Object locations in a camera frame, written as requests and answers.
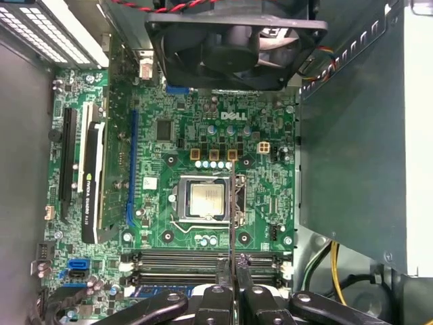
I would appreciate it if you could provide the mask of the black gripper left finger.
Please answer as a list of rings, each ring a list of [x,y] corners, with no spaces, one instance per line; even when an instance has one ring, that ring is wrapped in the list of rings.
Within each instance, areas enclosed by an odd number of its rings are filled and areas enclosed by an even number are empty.
[[[143,301],[134,324],[231,324],[233,266],[228,259],[216,264],[216,282],[197,286],[188,297],[165,289]]]

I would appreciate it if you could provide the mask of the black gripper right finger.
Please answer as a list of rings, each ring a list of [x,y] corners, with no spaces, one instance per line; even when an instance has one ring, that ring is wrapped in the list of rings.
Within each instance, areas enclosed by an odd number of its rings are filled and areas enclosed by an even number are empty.
[[[236,259],[236,280],[241,291],[244,324],[385,324],[367,313],[345,306],[322,295],[300,291],[284,307],[270,288],[255,284],[250,259]]]

